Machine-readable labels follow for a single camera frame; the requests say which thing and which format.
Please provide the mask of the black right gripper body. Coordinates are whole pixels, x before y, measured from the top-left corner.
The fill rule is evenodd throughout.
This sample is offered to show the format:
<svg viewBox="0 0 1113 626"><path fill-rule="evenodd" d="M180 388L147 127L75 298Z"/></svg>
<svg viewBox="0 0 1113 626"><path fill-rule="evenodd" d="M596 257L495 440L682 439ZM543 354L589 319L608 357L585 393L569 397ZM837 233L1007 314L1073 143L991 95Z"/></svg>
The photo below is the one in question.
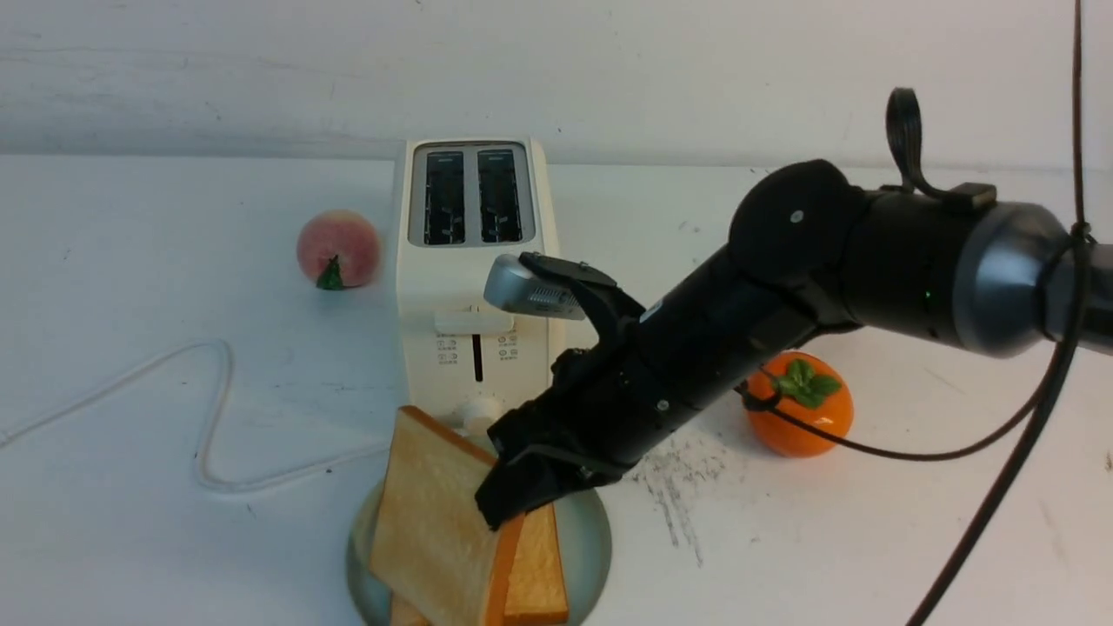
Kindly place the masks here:
<svg viewBox="0 0 1113 626"><path fill-rule="evenodd" d="M615 483L696 415L636 353L567 351L553 384L490 428L493 483Z"/></svg>

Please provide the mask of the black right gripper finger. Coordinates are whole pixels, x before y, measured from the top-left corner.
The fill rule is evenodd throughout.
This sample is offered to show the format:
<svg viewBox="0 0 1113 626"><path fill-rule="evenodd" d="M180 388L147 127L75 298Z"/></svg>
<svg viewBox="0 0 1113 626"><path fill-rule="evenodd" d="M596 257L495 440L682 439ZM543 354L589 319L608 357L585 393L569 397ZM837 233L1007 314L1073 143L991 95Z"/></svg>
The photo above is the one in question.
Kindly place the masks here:
<svg viewBox="0 0 1113 626"><path fill-rule="evenodd" d="M526 448L498 459L477 487L477 511L496 531L522 513L609 482L610 467L602 461L561 448Z"/></svg>

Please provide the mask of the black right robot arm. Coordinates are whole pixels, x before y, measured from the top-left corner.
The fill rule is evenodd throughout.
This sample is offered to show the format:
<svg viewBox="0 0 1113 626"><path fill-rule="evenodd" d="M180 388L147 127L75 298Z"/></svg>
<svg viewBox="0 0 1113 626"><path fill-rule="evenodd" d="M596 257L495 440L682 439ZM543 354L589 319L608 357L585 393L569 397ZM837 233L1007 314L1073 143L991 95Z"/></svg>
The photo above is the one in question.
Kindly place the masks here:
<svg viewBox="0 0 1113 626"><path fill-rule="evenodd" d="M863 190L833 163L780 168L740 202L729 238L651 309L601 270L523 253L530 290L589 317L540 397L487 436L498 462L476 503L493 529L567 495L615 483L756 369L814 338L863 326L1011 358L1062 340L1077 262L1036 203Z"/></svg>

